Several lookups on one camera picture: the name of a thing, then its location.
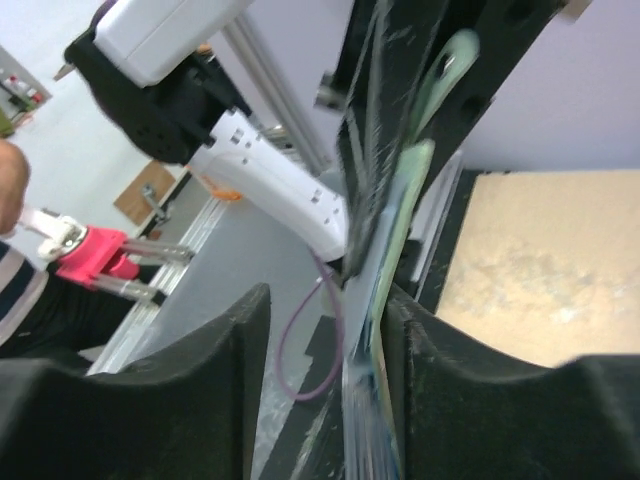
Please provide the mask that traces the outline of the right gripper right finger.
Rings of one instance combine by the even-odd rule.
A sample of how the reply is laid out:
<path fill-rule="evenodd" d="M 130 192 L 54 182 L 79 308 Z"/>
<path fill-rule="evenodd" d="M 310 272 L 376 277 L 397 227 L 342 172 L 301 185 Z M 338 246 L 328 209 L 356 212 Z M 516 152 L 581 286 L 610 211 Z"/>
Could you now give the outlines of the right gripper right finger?
<path fill-rule="evenodd" d="M 473 339 L 393 288 L 385 347 L 401 358 L 409 479 L 635 479 L 639 359 L 545 368 Z"/>

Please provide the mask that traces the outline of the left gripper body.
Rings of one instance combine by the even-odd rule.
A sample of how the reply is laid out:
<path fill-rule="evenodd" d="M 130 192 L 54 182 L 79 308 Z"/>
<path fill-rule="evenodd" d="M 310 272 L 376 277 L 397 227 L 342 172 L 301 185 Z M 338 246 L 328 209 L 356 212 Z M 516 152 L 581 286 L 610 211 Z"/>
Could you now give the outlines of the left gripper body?
<path fill-rule="evenodd" d="M 381 82 L 383 138 L 400 133 L 408 102 L 453 78 L 462 77 L 432 119 L 419 115 L 404 131 L 435 142 L 432 159 L 445 165 L 486 112 L 491 100 L 550 20 L 567 7 L 565 1 L 391 1 L 386 42 L 378 69 L 374 46 L 374 1 L 354 2 L 331 77 L 326 107 L 352 106 L 363 119 L 370 77 Z"/>

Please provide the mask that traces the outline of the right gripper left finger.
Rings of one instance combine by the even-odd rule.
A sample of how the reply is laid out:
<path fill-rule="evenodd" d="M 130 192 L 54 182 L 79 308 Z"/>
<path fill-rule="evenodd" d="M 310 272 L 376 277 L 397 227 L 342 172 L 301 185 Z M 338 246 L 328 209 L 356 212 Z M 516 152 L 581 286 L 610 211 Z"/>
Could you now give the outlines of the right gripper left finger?
<path fill-rule="evenodd" d="M 5 479 L 247 479 L 269 341 L 258 284 L 224 314 L 116 374 L 1 364 Z"/>

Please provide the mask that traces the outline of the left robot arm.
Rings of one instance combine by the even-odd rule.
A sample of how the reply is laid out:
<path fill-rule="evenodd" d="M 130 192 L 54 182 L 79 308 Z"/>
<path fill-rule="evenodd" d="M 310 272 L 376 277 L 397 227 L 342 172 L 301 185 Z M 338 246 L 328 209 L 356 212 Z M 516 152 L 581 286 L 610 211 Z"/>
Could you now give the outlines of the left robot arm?
<path fill-rule="evenodd" d="M 219 146 L 237 105 L 196 46 L 241 1 L 118 1 L 65 50 L 106 116 L 142 152 L 187 165 Z M 357 1 L 331 86 L 343 97 L 347 277 L 369 252 L 403 149 L 429 139 L 432 183 L 492 96 L 563 8 L 560 1 Z"/>

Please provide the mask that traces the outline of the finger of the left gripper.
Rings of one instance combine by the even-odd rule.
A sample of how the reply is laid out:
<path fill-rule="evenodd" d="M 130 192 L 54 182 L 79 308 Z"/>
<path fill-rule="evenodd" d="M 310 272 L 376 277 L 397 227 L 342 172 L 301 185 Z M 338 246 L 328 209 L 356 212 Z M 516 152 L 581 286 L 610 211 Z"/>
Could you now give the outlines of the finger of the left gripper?
<path fill-rule="evenodd" d="M 357 1 L 352 7 L 339 58 L 345 95 L 339 154 L 349 211 L 344 279 L 364 266 L 447 8 L 432 0 Z"/>
<path fill-rule="evenodd" d="M 484 115 L 500 87 L 495 79 L 463 78 L 445 98 L 421 139 L 435 142 L 434 154 L 420 195 L 434 183 L 452 155 Z"/>

